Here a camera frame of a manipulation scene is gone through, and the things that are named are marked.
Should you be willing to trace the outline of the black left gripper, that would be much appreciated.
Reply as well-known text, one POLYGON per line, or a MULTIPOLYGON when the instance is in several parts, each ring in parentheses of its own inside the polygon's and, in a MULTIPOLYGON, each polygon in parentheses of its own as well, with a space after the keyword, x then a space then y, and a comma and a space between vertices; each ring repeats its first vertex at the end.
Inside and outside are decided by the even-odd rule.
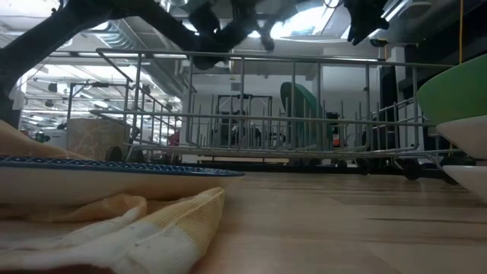
POLYGON ((199 36, 193 52, 193 65, 201 70, 213 68, 218 62, 224 62, 227 48, 234 48, 245 40, 252 32, 260 36, 260 42, 265 51, 272 52, 275 42, 271 37, 273 26, 279 21, 289 18, 289 4, 280 4, 279 9, 263 18, 263 25, 259 24, 256 5, 260 1, 231 1, 234 19, 223 29, 218 30, 215 38, 199 36))

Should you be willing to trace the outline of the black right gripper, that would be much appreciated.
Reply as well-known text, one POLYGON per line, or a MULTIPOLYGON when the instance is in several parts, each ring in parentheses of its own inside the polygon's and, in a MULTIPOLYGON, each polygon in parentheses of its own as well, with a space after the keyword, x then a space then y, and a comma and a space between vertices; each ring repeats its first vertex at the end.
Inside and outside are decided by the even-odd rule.
POLYGON ((387 0, 345 0, 351 18, 347 41, 357 46, 365 38, 365 28, 368 38, 387 30, 390 24, 382 17, 386 3, 387 0))

